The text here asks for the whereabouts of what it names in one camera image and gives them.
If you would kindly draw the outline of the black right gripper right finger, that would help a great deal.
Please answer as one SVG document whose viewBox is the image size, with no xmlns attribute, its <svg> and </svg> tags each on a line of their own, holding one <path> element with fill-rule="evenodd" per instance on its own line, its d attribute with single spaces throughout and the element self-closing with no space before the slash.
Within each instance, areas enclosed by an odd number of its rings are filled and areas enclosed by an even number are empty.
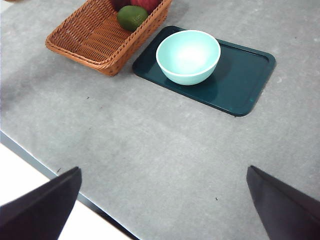
<svg viewBox="0 0 320 240">
<path fill-rule="evenodd" d="M 318 240 L 320 202 L 251 165 L 246 181 L 254 207 L 271 240 Z"/>
</svg>

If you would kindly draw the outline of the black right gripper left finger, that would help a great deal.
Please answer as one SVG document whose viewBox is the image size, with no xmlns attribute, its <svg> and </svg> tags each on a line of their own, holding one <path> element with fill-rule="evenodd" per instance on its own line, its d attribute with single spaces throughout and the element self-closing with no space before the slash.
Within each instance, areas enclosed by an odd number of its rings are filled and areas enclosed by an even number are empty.
<svg viewBox="0 0 320 240">
<path fill-rule="evenodd" d="M 0 207 L 2 240 L 57 240 L 75 205 L 82 172 L 74 167 Z"/>
</svg>

